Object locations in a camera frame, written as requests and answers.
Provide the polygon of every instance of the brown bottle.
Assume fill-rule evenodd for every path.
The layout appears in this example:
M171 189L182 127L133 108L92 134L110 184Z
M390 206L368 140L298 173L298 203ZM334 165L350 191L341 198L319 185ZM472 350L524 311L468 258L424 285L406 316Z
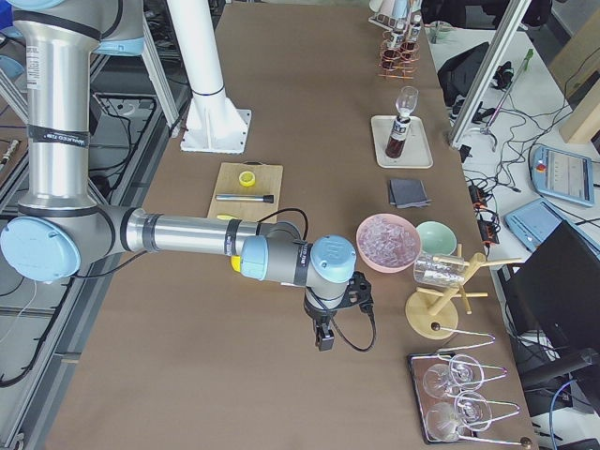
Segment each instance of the brown bottle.
M385 147L385 154L392 159L400 158L404 150L404 143L408 136L409 125L411 124L410 117L397 116L392 126L390 139Z

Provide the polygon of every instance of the green bowl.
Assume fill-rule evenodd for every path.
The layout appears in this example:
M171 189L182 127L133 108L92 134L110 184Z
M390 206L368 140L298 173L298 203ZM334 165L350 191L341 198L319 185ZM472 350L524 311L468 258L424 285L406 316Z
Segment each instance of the green bowl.
M457 249L457 237L440 222L423 222L416 227L423 251L433 255L451 255Z

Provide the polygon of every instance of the black monitor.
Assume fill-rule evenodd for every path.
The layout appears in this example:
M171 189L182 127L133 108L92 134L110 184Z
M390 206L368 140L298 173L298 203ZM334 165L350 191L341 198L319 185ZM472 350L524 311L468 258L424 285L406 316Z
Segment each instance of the black monitor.
M561 359L521 373L524 387L571 373L600 413L600 260L562 222L507 281L518 333L541 329Z

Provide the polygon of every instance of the pink bowl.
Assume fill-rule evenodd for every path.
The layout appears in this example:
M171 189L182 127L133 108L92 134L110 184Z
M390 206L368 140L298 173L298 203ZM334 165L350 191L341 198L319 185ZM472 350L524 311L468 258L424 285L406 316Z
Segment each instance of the pink bowl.
M369 267L393 274L415 262L421 252L421 239L407 219L394 214L376 214L358 226L356 246Z

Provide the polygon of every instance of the white tray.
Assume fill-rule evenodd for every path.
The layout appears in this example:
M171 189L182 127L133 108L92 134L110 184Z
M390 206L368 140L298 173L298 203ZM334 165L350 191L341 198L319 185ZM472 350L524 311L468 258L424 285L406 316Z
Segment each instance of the white tray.
M374 115L371 117L371 130L373 131L377 163L385 169L428 169L431 167L433 157L431 157L423 122L418 117L411 116L409 135L404 143L402 155L393 159L385 154L385 147L390 138L395 118L394 115Z

